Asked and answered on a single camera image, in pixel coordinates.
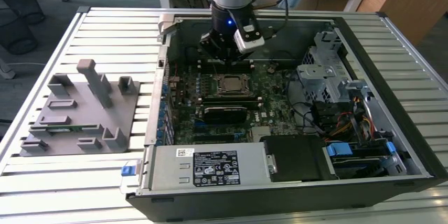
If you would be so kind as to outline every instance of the red wire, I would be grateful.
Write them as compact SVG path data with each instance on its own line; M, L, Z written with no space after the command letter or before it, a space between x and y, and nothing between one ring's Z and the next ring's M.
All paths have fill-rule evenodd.
M338 117L338 125L336 125L336 127L339 127L339 125L340 125L340 123L342 123L342 122L340 122L340 120L342 120L342 116L343 116L343 115L348 115L348 114L351 114L351 112L344 112L344 113L340 114L340 116Z

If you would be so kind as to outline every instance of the white cable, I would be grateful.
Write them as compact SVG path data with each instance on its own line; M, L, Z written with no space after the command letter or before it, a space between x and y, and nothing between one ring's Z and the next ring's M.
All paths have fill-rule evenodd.
M8 63L7 65L42 65L46 66L44 63L35 63L35 62L24 62L24 63Z

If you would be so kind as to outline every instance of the green circuit board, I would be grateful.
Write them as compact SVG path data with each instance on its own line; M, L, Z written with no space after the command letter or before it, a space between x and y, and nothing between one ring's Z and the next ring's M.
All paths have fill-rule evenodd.
M220 74L200 74L199 70L190 67L186 69L183 82L176 87L175 111L178 123L175 123L175 144L212 144L226 142L254 142L252 128L267 131L271 135L298 134L300 127L296 126L294 113L287 105L283 93L287 78L284 72L268 73L270 63L256 63L251 73L227 74L227 77L240 77L247 81L247 88L243 96L254 97L255 102L244 103L248 105L247 120L242 124L207 125L203 121L203 104L199 98L239 96L239 93L228 90L228 93L219 93L219 81L224 76ZM236 82L231 85L240 88Z

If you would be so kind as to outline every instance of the black mesh trash bin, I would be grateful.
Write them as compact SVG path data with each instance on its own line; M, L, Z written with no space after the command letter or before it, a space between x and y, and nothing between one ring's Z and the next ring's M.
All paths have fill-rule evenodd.
M38 24L46 19L38 0L4 0L8 7L20 11L27 24Z
M20 12L10 8L0 8L0 45L14 55L26 54L38 46Z

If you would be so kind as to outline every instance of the blue latch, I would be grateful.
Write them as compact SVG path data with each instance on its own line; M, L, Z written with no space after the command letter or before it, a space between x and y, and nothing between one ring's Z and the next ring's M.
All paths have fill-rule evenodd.
M394 153L394 152L398 151L398 149L395 148L395 145L394 145L392 142L387 142L387 143L386 143L386 146L387 146L387 148L390 149L390 152L391 152L391 153Z
M334 143L327 146L328 155L332 156L343 156L352 155L352 148L348 143Z
M122 176L128 177L128 176L135 176L135 171L136 171L136 166L124 166L122 167Z

